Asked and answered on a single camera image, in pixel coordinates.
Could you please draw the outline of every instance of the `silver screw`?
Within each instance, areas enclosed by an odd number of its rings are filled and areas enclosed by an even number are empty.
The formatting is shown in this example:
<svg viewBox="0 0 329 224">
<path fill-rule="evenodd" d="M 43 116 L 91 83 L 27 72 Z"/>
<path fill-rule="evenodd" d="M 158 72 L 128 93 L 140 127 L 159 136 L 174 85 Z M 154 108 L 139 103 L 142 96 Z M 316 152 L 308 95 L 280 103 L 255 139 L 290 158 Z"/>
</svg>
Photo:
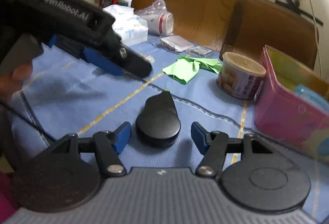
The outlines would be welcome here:
<svg viewBox="0 0 329 224">
<path fill-rule="evenodd" d="M 126 58 L 127 57 L 127 51 L 126 51 L 126 49 L 124 48 L 124 47 L 121 47 L 120 49 L 119 49 L 119 53 L 120 53 L 120 56 L 122 57 L 122 58 Z"/>
<path fill-rule="evenodd" d="M 110 173 L 113 173 L 113 174 L 120 174 L 123 172 L 123 170 L 124 170 L 124 167 L 122 165 L 110 165 L 107 168 L 107 171 L 109 171 Z"/>
<path fill-rule="evenodd" d="M 210 166 L 200 166 L 198 168 L 198 173 L 203 176 L 210 176 L 215 171 Z"/>
</svg>

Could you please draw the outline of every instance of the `white logo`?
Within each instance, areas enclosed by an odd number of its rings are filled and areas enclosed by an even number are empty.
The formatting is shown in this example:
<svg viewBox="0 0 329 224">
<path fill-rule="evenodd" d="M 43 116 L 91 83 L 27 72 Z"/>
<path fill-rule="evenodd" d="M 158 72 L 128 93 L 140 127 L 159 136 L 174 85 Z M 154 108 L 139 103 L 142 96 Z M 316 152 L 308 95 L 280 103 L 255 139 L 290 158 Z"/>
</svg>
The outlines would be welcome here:
<svg viewBox="0 0 329 224">
<path fill-rule="evenodd" d="M 59 10 L 62 10 L 66 13 L 69 13 L 75 17 L 77 17 L 78 19 L 83 20 L 84 22 L 86 22 L 90 16 L 90 13 L 86 14 L 85 12 L 80 12 L 80 10 L 78 8 L 73 8 L 70 7 L 69 5 L 64 4 L 63 1 L 58 1 L 58 0 L 44 0 L 45 4 L 49 4 Z"/>
<path fill-rule="evenodd" d="M 167 171 L 161 169 L 160 171 L 157 172 L 158 175 L 163 176 Z"/>
</svg>

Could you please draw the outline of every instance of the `gray ribbed surface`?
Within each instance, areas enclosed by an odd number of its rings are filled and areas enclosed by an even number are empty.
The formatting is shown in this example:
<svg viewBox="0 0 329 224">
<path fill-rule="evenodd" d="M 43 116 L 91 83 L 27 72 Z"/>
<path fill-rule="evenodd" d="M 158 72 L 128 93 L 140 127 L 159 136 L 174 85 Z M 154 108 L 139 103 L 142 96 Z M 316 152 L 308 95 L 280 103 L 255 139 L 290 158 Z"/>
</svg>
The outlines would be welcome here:
<svg viewBox="0 0 329 224">
<path fill-rule="evenodd" d="M 230 202 L 213 180 L 189 169 L 134 168 L 108 179 L 89 202 L 71 211 L 44 214 L 20 209 L 5 224 L 315 224 L 302 210 L 261 215 Z"/>
</svg>

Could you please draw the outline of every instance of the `white tissue package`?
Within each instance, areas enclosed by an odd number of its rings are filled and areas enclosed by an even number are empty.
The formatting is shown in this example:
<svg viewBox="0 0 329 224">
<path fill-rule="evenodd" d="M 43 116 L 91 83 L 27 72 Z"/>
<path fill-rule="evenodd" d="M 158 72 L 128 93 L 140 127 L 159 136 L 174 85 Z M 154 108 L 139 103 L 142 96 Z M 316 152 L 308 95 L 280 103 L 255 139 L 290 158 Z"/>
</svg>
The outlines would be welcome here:
<svg viewBox="0 0 329 224">
<path fill-rule="evenodd" d="M 132 46 L 147 41 L 147 21 L 134 14 L 134 8 L 111 5 L 103 9 L 116 18 L 112 28 L 121 36 L 122 43 Z"/>
</svg>

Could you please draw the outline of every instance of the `round black disc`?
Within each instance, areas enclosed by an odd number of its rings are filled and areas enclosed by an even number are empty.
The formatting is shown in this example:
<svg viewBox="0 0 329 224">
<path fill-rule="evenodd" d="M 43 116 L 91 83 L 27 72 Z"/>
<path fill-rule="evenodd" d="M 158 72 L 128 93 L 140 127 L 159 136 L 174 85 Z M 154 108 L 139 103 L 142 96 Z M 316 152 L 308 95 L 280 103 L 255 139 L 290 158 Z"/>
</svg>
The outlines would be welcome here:
<svg viewBox="0 0 329 224">
<path fill-rule="evenodd" d="M 145 110 L 136 119 L 136 129 L 143 142 L 154 147 L 168 147 L 177 138 L 181 123 L 170 110 Z"/>
<path fill-rule="evenodd" d="M 256 211 L 287 211 L 304 204 L 310 178 L 278 154 L 254 154 L 229 166 L 221 185 L 228 196 Z"/>
<path fill-rule="evenodd" d="M 88 201 L 101 183 L 98 171 L 68 154 L 32 160 L 11 181 L 15 200 L 36 212 L 61 212 Z"/>
</svg>

